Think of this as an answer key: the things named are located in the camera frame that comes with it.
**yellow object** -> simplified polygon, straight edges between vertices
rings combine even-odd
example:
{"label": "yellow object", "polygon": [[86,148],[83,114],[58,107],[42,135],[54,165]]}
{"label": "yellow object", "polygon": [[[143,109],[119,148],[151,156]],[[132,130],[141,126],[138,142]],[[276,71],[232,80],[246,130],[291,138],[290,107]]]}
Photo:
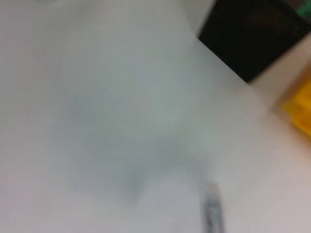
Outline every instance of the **yellow object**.
{"label": "yellow object", "polygon": [[283,108],[290,114],[292,123],[311,136],[311,74],[307,76],[308,81],[283,105]]}

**black object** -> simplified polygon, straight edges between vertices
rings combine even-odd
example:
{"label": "black object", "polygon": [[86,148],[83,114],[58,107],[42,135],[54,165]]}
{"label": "black object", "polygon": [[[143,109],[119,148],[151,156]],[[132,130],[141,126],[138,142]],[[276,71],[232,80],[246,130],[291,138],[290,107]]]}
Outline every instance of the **black object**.
{"label": "black object", "polygon": [[309,31],[282,0],[218,0],[199,39],[250,82]]}

